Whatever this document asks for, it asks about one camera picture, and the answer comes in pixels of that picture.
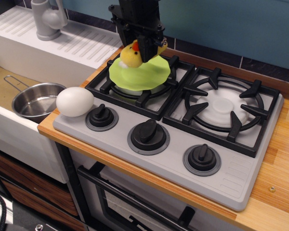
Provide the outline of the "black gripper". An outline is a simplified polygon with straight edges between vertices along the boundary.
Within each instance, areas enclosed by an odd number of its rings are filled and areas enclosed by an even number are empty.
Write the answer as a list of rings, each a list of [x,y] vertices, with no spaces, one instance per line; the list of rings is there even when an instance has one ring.
[[[158,0],[120,0],[108,10],[124,46],[137,39],[143,63],[157,55],[165,30],[159,16]]]

